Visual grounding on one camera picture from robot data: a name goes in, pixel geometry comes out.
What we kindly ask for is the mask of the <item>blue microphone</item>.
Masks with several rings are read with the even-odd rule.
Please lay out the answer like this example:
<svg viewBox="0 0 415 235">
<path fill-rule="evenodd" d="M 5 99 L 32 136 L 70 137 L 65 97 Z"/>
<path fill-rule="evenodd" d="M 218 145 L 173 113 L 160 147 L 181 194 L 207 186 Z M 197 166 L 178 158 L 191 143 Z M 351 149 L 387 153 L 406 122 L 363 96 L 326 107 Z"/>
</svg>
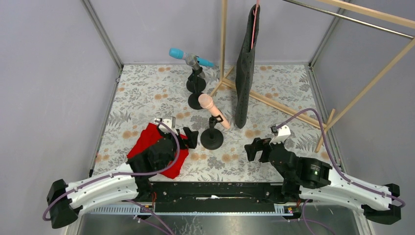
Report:
<svg viewBox="0 0 415 235">
<path fill-rule="evenodd" d="M 169 56 L 175 58 L 175 59 L 181 59 L 184 60 L 186 58 L 186 56 L 188 55 L 188 53 L 183 52 L 182 50 L 178 49 L 178 48 L 170 48 L 169 49 Z M 196 59 L 199 63 L 199 65 L 201 66 L 205 66 L 205 67 L 214 67 L 214 64 L 212 62 L 210 62 L 207 59 L 201 58 L 199 56 L 196 55 Z"/>
</svg>

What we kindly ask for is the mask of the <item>pink beige microphone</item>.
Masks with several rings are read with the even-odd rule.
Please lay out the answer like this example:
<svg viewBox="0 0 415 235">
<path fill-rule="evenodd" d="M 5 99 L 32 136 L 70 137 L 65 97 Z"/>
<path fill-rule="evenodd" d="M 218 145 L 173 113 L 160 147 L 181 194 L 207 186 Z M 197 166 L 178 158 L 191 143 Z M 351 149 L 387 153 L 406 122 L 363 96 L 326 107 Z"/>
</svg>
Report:
<svg viewBox="0 0 415 235">
<path fill-rule="evenodd" d="M 225 118 L 223 113 L 216 107 L 216 105 L 213 102 L 213 98 L 210 95 L 201 94 L 198 97 L 198 102 L 199 102 L 200 106 L 203 109 L 208 110 L 213 117 L 219 116 L 220 119 L 222 120 L 222 122 L 220 122 L 220 123 L 222 124 L 222 126 L 225 129 L 229 130 L 231 128 L 231 125 L 230 125 L 229 121 Z"/>
</svg>

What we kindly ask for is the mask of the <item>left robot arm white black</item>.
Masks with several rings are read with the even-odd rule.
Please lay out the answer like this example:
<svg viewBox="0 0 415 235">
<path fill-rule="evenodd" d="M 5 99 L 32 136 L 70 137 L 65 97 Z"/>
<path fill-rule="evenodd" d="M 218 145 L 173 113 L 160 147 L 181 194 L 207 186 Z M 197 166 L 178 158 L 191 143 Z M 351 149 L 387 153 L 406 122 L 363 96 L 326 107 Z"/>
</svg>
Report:
<svg viewBox="0 0 415 235">
<path fill-rule="evenodd" d="M 125 163 L 77 182 L 66 183 L 63 179 L 53 182 L 46 197 L 48 207 L 43 220 L 58 229 L 102 205 L 153 196 L 149 179 L 157 174 L 169 179 L 178 177 L 189 151 L 197 146 L 199 132 L 188 127 L 183 131 L 181 134 L 178 129 L 150 123 Z"/>
</svg>

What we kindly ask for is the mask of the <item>silver microphone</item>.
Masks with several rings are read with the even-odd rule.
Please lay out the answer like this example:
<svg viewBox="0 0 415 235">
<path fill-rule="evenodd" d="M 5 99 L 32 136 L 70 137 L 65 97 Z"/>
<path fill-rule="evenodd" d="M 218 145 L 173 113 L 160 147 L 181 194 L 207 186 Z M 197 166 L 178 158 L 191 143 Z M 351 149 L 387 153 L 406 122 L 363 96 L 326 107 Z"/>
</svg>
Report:
<svg viewBox="0 0 415 235">
<path fill-rule="evenodd" d="M 198 57 L 196 56 L 196 55 L 194 55 L 194 54 L 191 54 L 191 53 L 188 53 L 186 56 L 185 56 L 185 62 L 186 62 L 186 64 L 188 65 L 188 66 L 190 66 L 194 71 L 198 71 L 198 70 L 200 70 L 201 71 L 201 73 L 200 73 L 200 77 L 201 78 L 205 78 L 205 73 L 203 72 L 203 69 L 202 69 L 202 67 L 199 65 L 199 62 L 198 62 Z"/>
</svg>

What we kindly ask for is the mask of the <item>black mic stand front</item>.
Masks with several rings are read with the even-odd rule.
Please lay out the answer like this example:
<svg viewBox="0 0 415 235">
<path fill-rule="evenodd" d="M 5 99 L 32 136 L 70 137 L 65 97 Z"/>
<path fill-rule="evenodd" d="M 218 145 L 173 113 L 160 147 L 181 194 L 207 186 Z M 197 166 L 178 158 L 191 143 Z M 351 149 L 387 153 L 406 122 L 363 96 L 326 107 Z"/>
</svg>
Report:
<svg viewBox="0 0 415 235">
<path fill-rule="evenodd" d="M 201 110 L 202 107 L 200 106 L 199 102 L 198 102 L 198 97 L 203 94 L 203 92 L 201 93 L 191 93 L 191 95 L 188 97 L 188 105 L 190 108 L 194 109 L 194 110 Z"/>
</svg>

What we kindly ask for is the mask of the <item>black mic stand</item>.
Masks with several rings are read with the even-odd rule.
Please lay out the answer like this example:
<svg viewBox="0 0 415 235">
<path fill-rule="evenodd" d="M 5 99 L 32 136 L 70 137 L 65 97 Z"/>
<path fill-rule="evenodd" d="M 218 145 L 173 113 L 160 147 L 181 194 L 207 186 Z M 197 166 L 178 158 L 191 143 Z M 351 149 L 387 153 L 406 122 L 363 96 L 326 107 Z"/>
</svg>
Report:
<svg viewBox="0 0 415 235">
<path fill-rule="evenodd" d="M 222 146 L 224 136 L 220 130 L 215 128 L 215 125 L 221 122 L 223 122 L 223 118 L 220 115 L 209 118 L 209 128 L 203 131 L 200 136 L 200 141 L 204 148 L 216 150 Z"/>
<path fill-rule="evenodd" d="M 190 108 L 194 109 L 194 110 L 201 110 L 202 107 L 200 106 L 199 102 L 198 102 L 198 97 L 203 94 L 203 92 L 201 93 L 191 93 L 191 95 L 188 97 L 188 105 Z"/>
</svg>

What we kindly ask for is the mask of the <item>black mic stand moved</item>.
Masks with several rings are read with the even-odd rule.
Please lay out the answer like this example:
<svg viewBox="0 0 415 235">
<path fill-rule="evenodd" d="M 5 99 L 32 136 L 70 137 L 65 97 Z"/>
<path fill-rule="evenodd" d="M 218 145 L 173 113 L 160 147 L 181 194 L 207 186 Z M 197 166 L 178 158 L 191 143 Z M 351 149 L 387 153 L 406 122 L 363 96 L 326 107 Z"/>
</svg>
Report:
<svg viewBox="0 0 415 235">
<path fill-rule="evenodd" d="M 205 74 L 203 68 L 199 67 L 197 70 L 192 70 L 191 75 L 186 82 L 186 88 L 191 93 L 201 93 L 206 88 Z"/>
</svg>

